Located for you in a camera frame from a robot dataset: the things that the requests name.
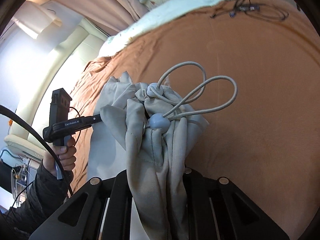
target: dark jacket sleeve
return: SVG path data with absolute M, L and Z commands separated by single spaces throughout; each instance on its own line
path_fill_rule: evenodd
M 41 163 L 27 199 L 9 213 L 8 223 L 21 231 L 33 233 L 63 204 L 67 192 L 66 183 L 57 180 Z

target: black wires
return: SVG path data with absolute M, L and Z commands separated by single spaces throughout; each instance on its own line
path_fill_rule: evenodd
M 12 119 L 14 122 L 16 122 L 18 125 L 26 129 L 29 133 L 31 133 L 43 146 L 44 148 L 50 153 L 50 155 L 54 158 L 56 161 L 57 165 L 59 166 L 63 179 L 65 183 L 67 184 L 68 191 L 70 195 L 73 195 L 72 188 L 70 186 L 70 181 L 68 179 L 68 176 L 63 169 L 63 166 L 59 160 L 59 158 L 56 156 L 54 151 L 50 148 L 50 146 L 44 141 L 44 139 L 29 125 L 27 124 L 24 120 L 22 120 L 19 116 L 17 116 L 14 112 L 11 110 L 7 109 L 6 107 L 0 105 L 0 114 L 5 115 L 6 117 Z
M 251 3 L 251 0 L 249 0 L 249 3 L 244 2 L 245 0 L 236 0 L 231 10 L 223 10 L 219 13 L 215 13 L 211 18 L 213 19 L 223 14 L 229 14 L 229 16 L 233 18 L 240 12 L 244 12 L 249 17 L 267 22 L 282 22 L 289 17 L 287 11 L 277 6 L 264 3 Z
M 11 24 L 10 27 L 9 27 L 8 29 L 6 29 L 4 33 L 2 33 L 2 35 L 0 36 L 0 39 L 1 39 L 1 38 L 5 35 L 5 33 L 12 27 L 12 25 L 14 25 L 14 23 Z
M 1 155 L 0 155 L 0 158 L 2 157 L 3 155 L 3 152 L 6 152 L 7 154 L 9 154 L 12 158 L 14 159 L 17 159 L 17 160 L 21 160 L 22 161 L 22 158 L 20 156 L 13 156 L 7 149 L 3 149 L 2 152 L 1 152 Z
M 79 113 L 79 111 L 78 111 L 77 109 L 75 109 L 73 106 L 70 106 L 70 108 L 74 109 L 74 110 L 77 112 L 78 117 L 80 117 L 80 113 Z M 80 134 L 81 134 L 81 130 L 79 131 L 79 135 L 78 135 L 78 138 L 77 138 L 77 140 L 76 140 L 75 145 L 77 144 L 77 142 L 78 142 L 78 140 L 79 140 Z

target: gray cloth bag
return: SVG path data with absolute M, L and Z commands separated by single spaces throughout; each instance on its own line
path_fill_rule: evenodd
M 188 239 L 187 196 L 182 182 L 184 161 L 208 122 L 201 115 L 192 115 L 171 121 L 165 133 L 161 129 L 144 129 L 146 113 L 151 117 L 173 108 L 158 98 L 150 98 L 147 88 L 146 83 L 133 84 L 127 72 L 119 79 L 108 80 L 94 111 L 100 113 L 103 123 L 93 126 L 91 147 L 96 140 L 96 125 L 104 125 L 104 134 L 108 135 L 105 140 L 110 142 L 115 155 L 121 152 L 115 145 L 125 150 L 122 162 L 126 161 L 128 184 L 151 240 Z M 169 86 L 163 86 L 163 91 L 170 100 L 182 100 Z M 193 111 L 191 106 L 182 105 L 168 117 L 189 111 Z

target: bed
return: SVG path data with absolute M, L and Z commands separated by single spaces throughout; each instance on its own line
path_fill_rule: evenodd
M 177 4 L 169 0 L 108 38 L 71 92 L 72 106 L 81 115 L 92 115 L 110 76 L 128 71 L 134 82 L 157 82 L 168 68 L 186 60 L 200 63 L 208 76 L 234 78 L 239 86 L 235 103 L 204 116 L 210 125 L 186 164 L 209 178 L 229 177 L 290 239 L 297 239 L 320 204 L 320 38 L 305 15 L 283 0 L 251 0 L 281 8 L 289 14 L 283 21 L 240 13 L 212 18 L 235 1 L 205 2 L 163 20 L 156 9 Z M 186 95 L 201 82 L 201 74 L 190 66 L 172 73 L 169 81 Z M 228 83 L 213 83 L 192 106 L 220 105 L 232 92 Z M 74 190 L 88 179 L 91 134 L 87 129 L 80 135 Z M 103 154 L 97 153 L 101 160 Z

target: drawstring bag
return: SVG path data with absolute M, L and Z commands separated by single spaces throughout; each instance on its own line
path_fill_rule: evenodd
M 204 82 L 182 98 L 161 83 L 184 65 L 199 67 Z M 222 106 L 195 111 L 188 103 L 199 98 L 205 85 L 217 79 L 233 83 L 233 97 Z M 158 83 L 151 85 L 134 84 L 127 72 L 119 79 L 110 77 L 104 85 L 99 98 L 100 116 L 108 132 L 125 150 L 123 161 L 129 188 L 151 240 L 188 239 L 187 195 L 182 182 L 184 161 L 208 125 L 201 114 L 229 106 L 236 94 L 233 79 L 217 76 L 206 80 L 203 67 L 195 62 L 172 67 Z

